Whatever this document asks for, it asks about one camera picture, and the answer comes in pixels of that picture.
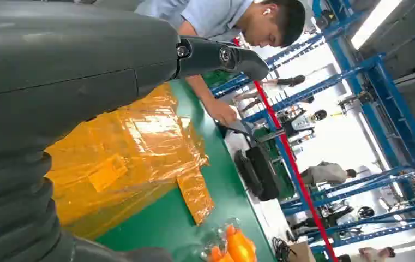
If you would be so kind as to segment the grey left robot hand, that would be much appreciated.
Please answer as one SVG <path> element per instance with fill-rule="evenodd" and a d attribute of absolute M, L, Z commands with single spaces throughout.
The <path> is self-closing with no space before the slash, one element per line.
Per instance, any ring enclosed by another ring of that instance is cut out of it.
<path fill-rule="evenodd" d="M 214 70 L 259 80 L 268 66 L 251 50 L 179 36 L 154 17 L 0 1 L 0 158 L 43 151 L 164 82 Z"/>

